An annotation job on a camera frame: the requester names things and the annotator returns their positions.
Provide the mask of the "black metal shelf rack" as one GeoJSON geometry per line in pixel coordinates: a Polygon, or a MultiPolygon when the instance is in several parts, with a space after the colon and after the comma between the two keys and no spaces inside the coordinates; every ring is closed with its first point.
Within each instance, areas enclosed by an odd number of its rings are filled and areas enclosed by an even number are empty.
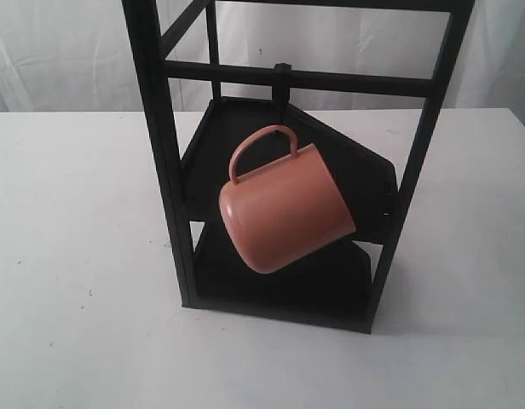
{"type": "MultiPolygon", "coordinates": [[[[378,310],[430,140],[474,7],[471,1],[368,1],[358,8],[440,12],[446,30],[429,78],[291,69],[293,89],[420,97],[407,165],[386,158],[288,103],[284,125],[300,148],[315,144],[354,219],[354,233],[259,274],[224,226],[219,194],[229,161],[257,130],[277,124],[273,68],[219,61],[216,5],[192,1],[166,30],[153,1],[126,1],[124,18],[182,305],[368,333],[378,310]]],[[[238,175],[287,155],[289,140],[264,136],[242,154],[238,175]]]]}

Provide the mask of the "black rack hook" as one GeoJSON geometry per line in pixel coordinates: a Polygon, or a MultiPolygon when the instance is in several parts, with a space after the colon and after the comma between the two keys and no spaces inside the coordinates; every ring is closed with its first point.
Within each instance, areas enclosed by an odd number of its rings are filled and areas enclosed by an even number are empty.
{"type": "Polygon", "coordinates": [[[274,66],[272,83],[272,103],[277,124],[284,123],[284,116],[290,99],[291,65],[279,63],[274,66]]]}

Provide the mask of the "terracotta orange mug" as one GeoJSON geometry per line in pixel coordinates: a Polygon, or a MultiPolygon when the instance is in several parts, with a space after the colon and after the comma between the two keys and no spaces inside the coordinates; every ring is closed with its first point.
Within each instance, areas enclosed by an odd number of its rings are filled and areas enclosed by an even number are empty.
{"type": "Polygon", "coordinates": [[[272,274],[356,230],[315,144],[298,147],[296,134],[284,125],[263,127],[242,141],[228,176],[219,194],[222,220],[241,259],[259,274],[272,274]],[[287,136],[288,154],[238,175],[242,154],[274,132],[287,136]]]}

